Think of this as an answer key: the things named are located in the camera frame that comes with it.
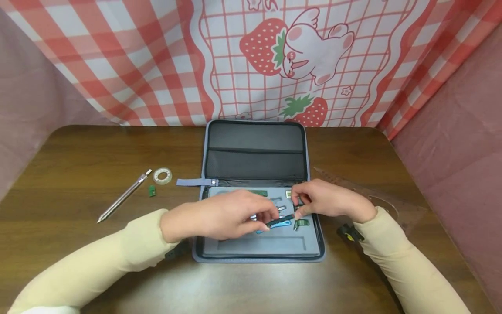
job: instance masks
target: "strawberry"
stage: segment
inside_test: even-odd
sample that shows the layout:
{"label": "strawberry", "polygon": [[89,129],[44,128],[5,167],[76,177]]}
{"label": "strawberry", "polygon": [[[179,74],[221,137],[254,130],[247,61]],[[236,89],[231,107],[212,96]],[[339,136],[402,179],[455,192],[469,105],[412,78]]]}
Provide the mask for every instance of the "strawberry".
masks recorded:
{"label": "strawberry", "polygon": [[286,29],[284,21],[268,19],[240,39],[240,50],[258,73],[276,75],[281,72]]}
{"label": "strawberry", "polygon": [[320,127],[326,115],[328,114],[328,104],[321,97],[311,97],[307,94],[303,97],[285,99],[287,107],[284,108],[281,114],[292,119],[286,119],[287,122],[295,121],[304,127]]}

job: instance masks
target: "right hand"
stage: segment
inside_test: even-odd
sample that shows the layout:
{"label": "right hand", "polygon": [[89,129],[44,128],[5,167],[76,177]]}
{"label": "right hand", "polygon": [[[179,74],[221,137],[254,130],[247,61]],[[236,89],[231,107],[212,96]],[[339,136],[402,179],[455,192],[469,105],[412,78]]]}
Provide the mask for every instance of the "right hand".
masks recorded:
{"label": "right hand", "polygon": [[332,217],[346,215],[363,224],[377,215],[377,209],[364,196],[320,179],[293,185],[291,200],[295,206],[298,198],[304,205],[295,212],[297,220],[316,213]]}

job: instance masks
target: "red gingham fabric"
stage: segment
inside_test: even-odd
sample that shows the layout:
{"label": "red gingham fabric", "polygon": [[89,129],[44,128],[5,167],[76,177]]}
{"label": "red gingham fabric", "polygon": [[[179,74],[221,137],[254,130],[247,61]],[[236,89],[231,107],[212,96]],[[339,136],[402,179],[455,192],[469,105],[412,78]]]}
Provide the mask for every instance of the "red gingham fabric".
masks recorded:
{"label": "red gingham fabric", "polygon": [[496,0],[0,0],[123,125],[402,129],[500,22]]}

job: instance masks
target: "black clip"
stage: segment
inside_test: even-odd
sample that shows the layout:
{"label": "black clip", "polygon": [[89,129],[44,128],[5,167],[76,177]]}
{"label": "black clip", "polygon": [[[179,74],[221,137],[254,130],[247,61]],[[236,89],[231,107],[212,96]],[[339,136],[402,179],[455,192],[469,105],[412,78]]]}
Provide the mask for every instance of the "black clip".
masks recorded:
{"label": "black clip", "polygon": [[360,234],[354,226],[349,226],[348,224],[343,224],[336,232],[339,236],[347,238],[353,242],[364,241],[362,234]]}

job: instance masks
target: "small ruler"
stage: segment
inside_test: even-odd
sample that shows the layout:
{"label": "small ruler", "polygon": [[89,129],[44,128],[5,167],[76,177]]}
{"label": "small ruler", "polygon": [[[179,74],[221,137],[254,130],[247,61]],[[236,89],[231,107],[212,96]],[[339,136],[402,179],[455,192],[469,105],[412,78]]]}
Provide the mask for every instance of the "small ruler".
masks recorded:
{"label": "small ruler", "polygon": [[367,187],[358,185],[337,175],[328,173],[322,169],[315,168],[321,177],[332,184],[352,190],[369,199],[373,205],[385,208],[398,224],[403,228],[406,235],[409,235],[413,227],[422,219],[428,211],[427,208],[410,204],[392,195],[375,191]]}

